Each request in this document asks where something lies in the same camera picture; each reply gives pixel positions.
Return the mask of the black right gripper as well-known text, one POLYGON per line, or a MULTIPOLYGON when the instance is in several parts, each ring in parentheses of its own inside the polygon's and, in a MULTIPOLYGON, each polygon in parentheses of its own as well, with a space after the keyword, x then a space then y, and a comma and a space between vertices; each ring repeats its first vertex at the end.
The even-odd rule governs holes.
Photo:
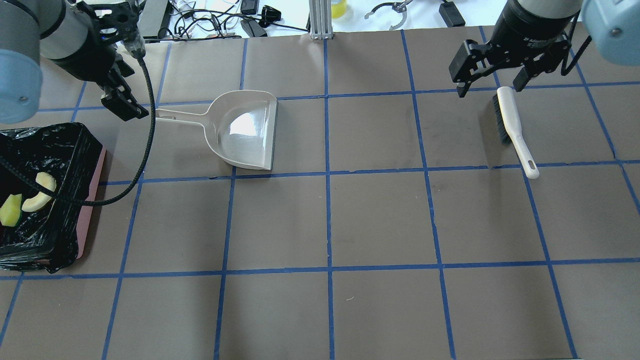
POLYGON ((487 43, 462 42, 448 66, 459 98, 471 85, 493 71, 523 64, 513 80, 521 92, 533 78, 553 73, 569 55, 565 32, 577 18, 580 0, 508 0, 487 43))

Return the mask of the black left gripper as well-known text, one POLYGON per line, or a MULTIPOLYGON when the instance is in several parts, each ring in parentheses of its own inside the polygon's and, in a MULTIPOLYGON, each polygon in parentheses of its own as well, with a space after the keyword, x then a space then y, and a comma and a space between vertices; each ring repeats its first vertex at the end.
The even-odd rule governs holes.
POLYGON ((143 119, 150 112, 131 93, 126 77, 134 70, 117 52, 116 43, 144 55, 138 30, 138 2, 75 4, 50 2, 50 61, 74 78, 98 84, 102 105, 122 121, 143 119))

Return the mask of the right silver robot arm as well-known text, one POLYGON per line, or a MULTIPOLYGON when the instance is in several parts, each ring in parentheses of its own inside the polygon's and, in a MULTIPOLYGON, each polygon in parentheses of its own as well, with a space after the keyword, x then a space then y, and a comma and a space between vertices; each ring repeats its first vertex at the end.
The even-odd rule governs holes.
POLYGON ((620 66, 639 64, 637 0, 508 0, 487 43, 466 39, 448 66, 458 96, 501 69, 517 68, 522 91, 533 78, 556 69, 566 76, 585 49, 620 66))

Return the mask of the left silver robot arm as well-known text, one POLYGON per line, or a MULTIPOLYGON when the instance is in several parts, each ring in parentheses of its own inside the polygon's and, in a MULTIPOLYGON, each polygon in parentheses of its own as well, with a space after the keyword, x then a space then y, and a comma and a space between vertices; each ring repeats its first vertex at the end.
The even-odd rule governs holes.
POLYGON ((123 121, 149 115, 131 93, 134 70, 118 53, 122 43, 137 61, 146 55, 138 3, 75 0, 3 0, 0 6, 1 122, 30 119, 40 107, 41 59, 103 90, 103 107, 123 121))

